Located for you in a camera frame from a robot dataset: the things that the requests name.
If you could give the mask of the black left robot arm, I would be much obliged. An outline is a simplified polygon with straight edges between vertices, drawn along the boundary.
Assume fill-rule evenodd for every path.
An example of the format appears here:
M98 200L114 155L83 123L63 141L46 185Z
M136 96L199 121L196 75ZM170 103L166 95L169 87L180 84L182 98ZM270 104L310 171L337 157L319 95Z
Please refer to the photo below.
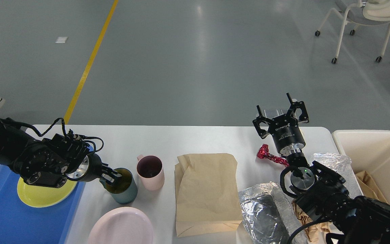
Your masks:
M20 175L28 185L60 188L68 181L90 182L101 179L111 186L122 182L122 174L102 162L93 142L96 137L75 134L65 130L52 139L37 140L22 130L30 128L42 137L31 124L0 118L0 165Z

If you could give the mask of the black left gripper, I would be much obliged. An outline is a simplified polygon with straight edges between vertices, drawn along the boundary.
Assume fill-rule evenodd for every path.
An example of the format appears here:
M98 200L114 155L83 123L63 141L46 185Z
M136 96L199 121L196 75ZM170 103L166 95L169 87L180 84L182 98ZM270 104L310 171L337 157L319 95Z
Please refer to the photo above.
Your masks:
M110 168L109 165L102 165L102 160L96 153L89 153L80 161L79 165L66 173L66 176L75 182L91 182L101 176L100 183L103 186L115 186L118 177L121 177L122 174L116 169Z

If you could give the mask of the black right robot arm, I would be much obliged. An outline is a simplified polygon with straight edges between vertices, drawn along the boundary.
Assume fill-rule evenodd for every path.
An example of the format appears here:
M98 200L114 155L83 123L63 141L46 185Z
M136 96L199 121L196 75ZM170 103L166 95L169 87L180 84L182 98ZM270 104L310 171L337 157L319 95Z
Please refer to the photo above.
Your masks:
M277 152L286 159L286 168L280 173L283 193L312 219L295 230L287 243L310 226L331 222L341 233L327 233L327 244L333 240L339 244L390 244L390 204L366 196L350 198L344 177L317 161L308 164L299 129L299 123L309 122L305 103L286 95L290 103L286 113L268 118L257 105L253 125L262 139L272 136Z

